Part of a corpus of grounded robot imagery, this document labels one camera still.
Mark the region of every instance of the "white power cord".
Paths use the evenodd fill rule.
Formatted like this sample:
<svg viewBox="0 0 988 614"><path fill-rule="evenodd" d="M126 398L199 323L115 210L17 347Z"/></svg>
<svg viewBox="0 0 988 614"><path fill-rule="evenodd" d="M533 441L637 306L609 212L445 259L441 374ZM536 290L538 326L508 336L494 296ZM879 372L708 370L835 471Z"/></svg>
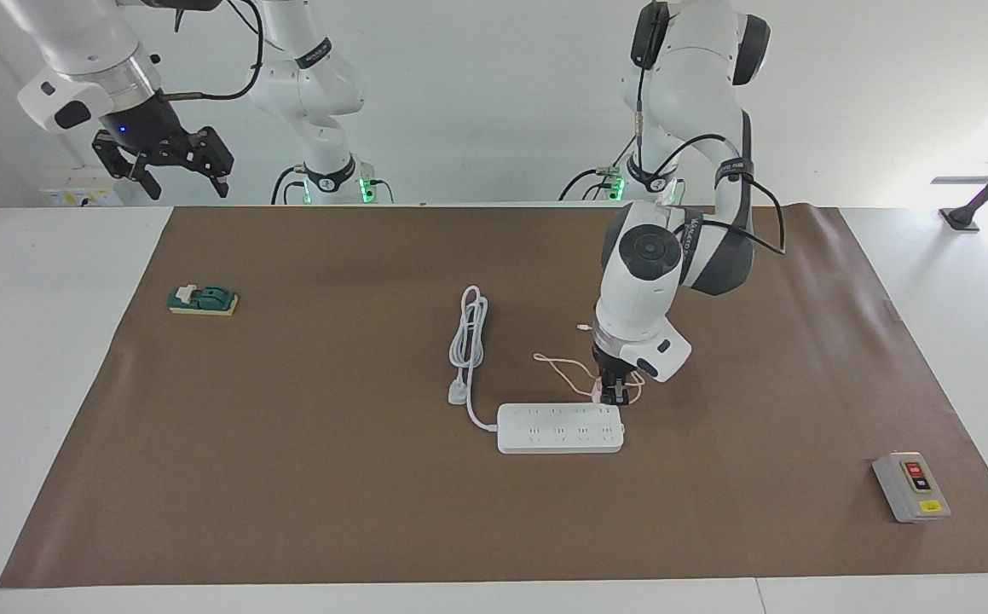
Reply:
<svg viewBox="0 0 988 614"><path fill-rule="evenodd" d="M467 287L459 297L459 327L455 330L452 345L448 347L448 359L456 368L455 380L448 387L448 402L466 405L471 422L483 431L496 432L496 424L486 424L475 415L471 404L471 388L475 367L482 364L482 326L486 323L489 301L478 287Z"/></svg>

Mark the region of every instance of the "white wall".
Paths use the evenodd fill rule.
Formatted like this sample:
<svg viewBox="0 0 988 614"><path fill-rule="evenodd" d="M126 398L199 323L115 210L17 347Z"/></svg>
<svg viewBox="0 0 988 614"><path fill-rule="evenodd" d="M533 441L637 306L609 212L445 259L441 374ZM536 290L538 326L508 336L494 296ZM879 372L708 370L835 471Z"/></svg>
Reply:
<svg viewBox="0 0 988 614"><path fill-rule="evenodd" d="M335 49L364 73L369 100L343 118L355 151L400 200L547 200L588 166L610 162L633 129L619 77L643 0L320 0ZM774 31L742 100L755 125L759 179L786 201L906 205L942 153L988 116L988 3L974 0L734 0ZM188 13L128 9L167 90L231 92L253 36L222 4ZM34 198L41 167L94 164L95 127L72 151L27 122L14 87L38 66L0 9L0 195ZM298 153L286 130L248 101L178 102L189 129L216 127L236 155L229 202L263 202ZM692 171L690 200L712 172ZM220 202L204 178L160 171L166 205Z"/></svg>

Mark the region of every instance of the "yellow base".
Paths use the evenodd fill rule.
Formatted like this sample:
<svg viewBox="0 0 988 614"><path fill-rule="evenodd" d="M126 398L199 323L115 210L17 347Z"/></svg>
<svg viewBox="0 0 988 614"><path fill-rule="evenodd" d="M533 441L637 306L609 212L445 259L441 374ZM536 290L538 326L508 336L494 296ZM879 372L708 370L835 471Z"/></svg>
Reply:
<svg viewBox="0 0 988 614"><path fill-rule="evenodd" d="M169 307L168 311L173 312L173 314L181 314L184 316L231 316L236 311L236 304L240 302L240 295L232 295L232 304L229 305L226 311L210 311L210 310L184 310L182 307Z"/></svg>

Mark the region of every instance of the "brown paper mat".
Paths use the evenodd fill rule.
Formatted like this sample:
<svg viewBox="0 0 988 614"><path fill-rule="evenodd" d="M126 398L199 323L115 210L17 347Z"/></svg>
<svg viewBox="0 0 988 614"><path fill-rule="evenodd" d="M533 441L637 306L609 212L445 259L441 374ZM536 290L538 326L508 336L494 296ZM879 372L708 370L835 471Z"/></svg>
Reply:
<svg viewBox="0 0 988 614"><path fill-rule="evenodd" d="M988 571L987 467L836 210L680 291L695 353L619 454L498 454L446 402L459 293L493 304L479 415L578 400L531 356L588 357L611 213L177 209L0 587ZM235 317L169 314L186 283ZM892 521L892 449L950 520Z"/></svg>

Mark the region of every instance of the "charging cable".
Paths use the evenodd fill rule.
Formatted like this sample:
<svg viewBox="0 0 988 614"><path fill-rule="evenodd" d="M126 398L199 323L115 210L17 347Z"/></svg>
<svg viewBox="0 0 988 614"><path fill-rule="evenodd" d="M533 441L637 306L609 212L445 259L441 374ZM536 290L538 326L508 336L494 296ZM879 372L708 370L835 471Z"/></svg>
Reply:
<svg viewBox="0 0 988 614"><path fill-rule="evenodd" d="M588 397L592 403L599 402L600 388L602 388L599 382L599 377L594 376L594 374L588 370L588 367L584 366L583 362L572 361L570 358L548 358L538 352L532 354L532 358L538 362L545 362L546 364L551 365L551 369L555 370L555 373L559 374L559 376L565 380L565 384L569 385L572 392L578 393L583 397ZM558 365L575 365L581 367L581 370L587 374L588 379L592 382L592 389L585 392L584 390L576 387L576 384L573 384L573 380L571 380L569 376L559 368ZM627 388L634 389L633 399L630 399L631 405L637 403L638 399L641 399L641 389L643 385L645 385L645 378L641 377L641 374L638 372L630 372L630 381L627 382Z"/></svg>
<svg viewBox="0 0 988 614"><path fill-rule="evenodd" d="M455 380L448 387L448 402L466 405L471 422L483 431L496 432L496 424L486 424L475 415L471 403L475 368L482 364L482 326L486 323L489 301L478 287L467 287L459 297L459 327L448 349L448 359L456 369Z"/></svg>

